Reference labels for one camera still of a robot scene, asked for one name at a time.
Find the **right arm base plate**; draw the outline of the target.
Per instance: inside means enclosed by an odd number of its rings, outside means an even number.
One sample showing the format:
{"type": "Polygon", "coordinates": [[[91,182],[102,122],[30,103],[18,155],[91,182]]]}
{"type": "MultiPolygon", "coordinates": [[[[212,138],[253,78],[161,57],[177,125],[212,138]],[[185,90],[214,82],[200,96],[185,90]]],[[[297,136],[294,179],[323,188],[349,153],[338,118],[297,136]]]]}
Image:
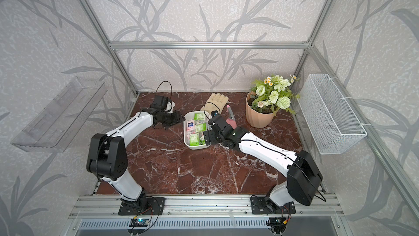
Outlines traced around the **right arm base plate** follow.
{"type": "Polygon", "coordinates": [[[296,214],[296,209],[294,202],[286,203],[284,206],[280,207],[273,203],[268,197],[255,196],[251,195],[251,208],[252,214],[283,214],[283,215],[292,215],[296,214]]]}

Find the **green tissue pack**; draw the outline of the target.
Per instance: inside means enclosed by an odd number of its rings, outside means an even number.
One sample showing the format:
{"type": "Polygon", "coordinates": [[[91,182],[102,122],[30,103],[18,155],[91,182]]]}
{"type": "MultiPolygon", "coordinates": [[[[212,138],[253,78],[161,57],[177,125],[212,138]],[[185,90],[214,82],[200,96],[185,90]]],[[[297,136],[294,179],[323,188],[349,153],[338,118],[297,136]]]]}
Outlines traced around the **green tissue pack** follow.
{"type": "Polygon", "coordinates": [[[189,145],[191,147],[195,147],[195,146],[199,146],[200,145],[199,134],[198,133],[190,134],[190,136],[189,136],[189,145]]]}
{"type": "Polygon", "coordinates": [[[199,133],[199,144],[200,145],[205,145],[206,144],[206,141],[205,141],[205,137],[204,137],[204,133],[203,132],[200,132],[199,133]]]}
{"type": "Polygon", "coordinates": [[[197,124],[195,126],[194,131],[195,133],[207,131],[207,124],[206,123],[197,124]]]}
{"type": "Polygon", "coordinates": [[[198,112],[194,114],[194,121],[202,121],[206,120],[206,115],[204,112],[198,112]]]}

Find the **pink Tempo tissue pack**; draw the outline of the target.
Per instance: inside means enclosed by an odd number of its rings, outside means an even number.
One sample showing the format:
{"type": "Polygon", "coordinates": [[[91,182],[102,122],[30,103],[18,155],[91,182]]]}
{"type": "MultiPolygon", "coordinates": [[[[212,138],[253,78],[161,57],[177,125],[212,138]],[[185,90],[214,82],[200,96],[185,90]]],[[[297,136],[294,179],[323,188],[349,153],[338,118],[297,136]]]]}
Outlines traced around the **pink Tempo tissue pack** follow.
{"type": "Polygon", "coordinates": [[[186,122],[186,132],[187,134],[194,134],[195,133],[195,121],[188,120],[186,122]]]}

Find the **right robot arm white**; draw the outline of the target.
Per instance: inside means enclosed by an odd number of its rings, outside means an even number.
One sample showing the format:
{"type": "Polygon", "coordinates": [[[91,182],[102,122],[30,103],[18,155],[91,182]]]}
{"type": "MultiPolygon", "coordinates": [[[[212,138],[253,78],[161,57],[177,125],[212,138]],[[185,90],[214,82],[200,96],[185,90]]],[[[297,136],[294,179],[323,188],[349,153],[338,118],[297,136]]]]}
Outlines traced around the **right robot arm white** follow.
{"type": "Polygon", "coordinates": [[[274,167],[286,177],[265,196],[266,208],[272,212],[291,202],[309,206],[319,192],[323,176],[307,151],[294,152],[271,144],[245,128],[233,128],[220,116],[208,121],[210,130],[204,132],[206,145],[224,147],[249,154],[274,167]]]}

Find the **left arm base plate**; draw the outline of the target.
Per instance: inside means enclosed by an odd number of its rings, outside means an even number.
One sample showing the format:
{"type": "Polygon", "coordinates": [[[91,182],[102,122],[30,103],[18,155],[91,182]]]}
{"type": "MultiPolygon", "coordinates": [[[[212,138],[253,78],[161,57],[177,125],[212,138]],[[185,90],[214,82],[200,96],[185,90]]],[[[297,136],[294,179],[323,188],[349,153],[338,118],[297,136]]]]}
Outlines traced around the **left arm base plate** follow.
{"type": "Polygon", "coordinates": [[[121,199],[119,216],[130,215],[162,215],[165,205],[164,197],[142,197],[136,201],[121,199]]]}

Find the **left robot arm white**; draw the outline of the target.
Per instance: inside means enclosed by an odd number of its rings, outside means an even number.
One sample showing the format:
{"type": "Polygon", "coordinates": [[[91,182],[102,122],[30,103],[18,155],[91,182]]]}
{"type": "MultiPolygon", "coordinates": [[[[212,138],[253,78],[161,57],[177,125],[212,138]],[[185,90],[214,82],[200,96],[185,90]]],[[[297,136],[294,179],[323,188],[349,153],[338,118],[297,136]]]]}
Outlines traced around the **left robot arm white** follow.
{"type": "Polygon", "coordinates": [[[105,134],[95,134],[89,145],[87,171],[98,179],[108,182],[118,191],[123,200],[137,201],[141,197],[143,188],[128,170],[127,146],[150,127],[157,124],[171,127],[184,120],[184,116],[179,111],[164,112],[146,108],[118,128],[105,134]]]}

